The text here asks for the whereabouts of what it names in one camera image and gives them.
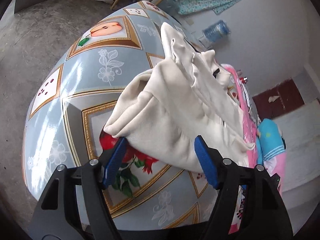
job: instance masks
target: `concrete floor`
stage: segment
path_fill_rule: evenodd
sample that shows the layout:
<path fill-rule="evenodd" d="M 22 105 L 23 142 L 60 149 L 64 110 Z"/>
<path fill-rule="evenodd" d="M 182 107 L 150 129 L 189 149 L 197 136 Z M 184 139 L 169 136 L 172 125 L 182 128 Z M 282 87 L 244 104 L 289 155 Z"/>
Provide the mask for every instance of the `concrete floor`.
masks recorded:
<path fill-rule="evenodd" d="M 112 11 L 95 0 L 50 0 L 15 15 L 13 8 L 14 1 L 0 21 L 0 198 L 27 229 L 36 205 L 21 173 L 29 104 L 71 44 Z"/>

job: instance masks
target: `white flower pattern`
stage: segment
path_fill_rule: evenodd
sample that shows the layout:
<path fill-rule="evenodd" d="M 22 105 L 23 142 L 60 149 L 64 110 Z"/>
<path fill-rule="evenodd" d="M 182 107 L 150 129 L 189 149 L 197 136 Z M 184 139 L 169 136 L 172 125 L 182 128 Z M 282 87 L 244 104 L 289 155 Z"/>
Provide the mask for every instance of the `white flower pattern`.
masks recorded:
<path fill-rule="evenodd" d="M 66 161 L 66 148 L 62 143 L 59 143 L 58 141 L 53 141 L 51 146 L 51 151 L 49 154 L 49 162 L 54 163 L 55 165 L 59 165 Z"/>
<path fill-rule="evenodd" d="M 169 205 L 171 202 L 171 192 L 163 191 L 159 195 L 159 204 L 153 207 L 155 213 L 152 220 L 159 219 L 158 226 L 162 226 L 166 221 L 170 221 L 174 218 L 173 206 Z"/>
<path fill-rule="evenodd" d="M 109 52 L 106 49 L 101 49 L 98 51 L 98 53 L 100 55 L 99 63 L 105 66 L 100 68 L 98 78 L 102 79 L 103 82 L 108 82 L 111 86 L 110 82 L 115 80 L 115 73 L 117 75 L 122 74 L 120 67 L 124 64 L 124 62 L 113 60 L 114 58 L 118 57 L 118 51 L 116 49 Z"/>
<path fill-rule="evenodd" d="M 156 30 L 153 29 L 153 28 L 150 28 L 148 26 L 145 26 L 145 25 L 140 25 L 140 24 L 137 24 L 137 26 L 140 28 L 140 31 L 145 33 L 145 32 L 148 32 L 148 34 L 150 36 L 156 36 Z"/>

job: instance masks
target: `red fruit print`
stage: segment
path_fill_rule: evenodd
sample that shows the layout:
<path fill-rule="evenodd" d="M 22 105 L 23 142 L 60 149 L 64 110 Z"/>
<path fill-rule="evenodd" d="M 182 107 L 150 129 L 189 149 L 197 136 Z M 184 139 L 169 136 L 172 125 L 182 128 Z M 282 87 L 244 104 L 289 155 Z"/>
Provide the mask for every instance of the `red fruit print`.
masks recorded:
<path fill-rule="evenodd" d="M 114 145 L 118 141 L 118 138 L 113 138 L 111 135 L 105 133 L 102 130 L 99 136 L 99 141 L 102 149 L 108 150 L 114 147 Z M 140 161 L 144 161 L 143 172 L 147 172 L 148 174 L 152 173 L 152 164 L 157 162 L 158 160 L 136 150 L 130 145 L 127 146 L 127 151 L 125 152 L 125 155 L 122 159 L 122 163 L 129 162 L 134 158 L 134 156 L 136 156 Z"/>
<path fill-rule="evenodd" d="M 159 9 L 157 6 L 155 6 L 154 4 L 152 4 L 152 3 L 150 3 L 150 2 L 147 2 L 147 5 L 150 5 L 150 6 L 152 6 L 155 10 L 160 11 L 160 9 Z"/>

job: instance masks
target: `folded towel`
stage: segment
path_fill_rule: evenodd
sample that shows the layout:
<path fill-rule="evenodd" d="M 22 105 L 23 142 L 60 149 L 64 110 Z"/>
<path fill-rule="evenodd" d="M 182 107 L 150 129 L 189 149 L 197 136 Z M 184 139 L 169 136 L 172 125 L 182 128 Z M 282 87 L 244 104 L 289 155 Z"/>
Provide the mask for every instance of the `folded towel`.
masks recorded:
<path fill-rule="evenodd" d="M 126 137 L 140 152 L 189 171 L 202 172 L 194 151 L 197 135 L 223 157 L 248 166 L 246 151 L 254 143 L 245 143 L 239 135 L 243 134 L 243 112 L 212 76 L 213 63 L 206 63 L 212 62 L 212 55 L 208 53 L 204 60 L 182 44 L 177 31 L 170 39 L 174 30 L 167 32 L 164 25 L 161 38 L 168 40 L 163 43 L 166 58 L 128 84 L 103 130 L 113 137 Z M 220 117 L 228 126 L 220 123 Z"/>

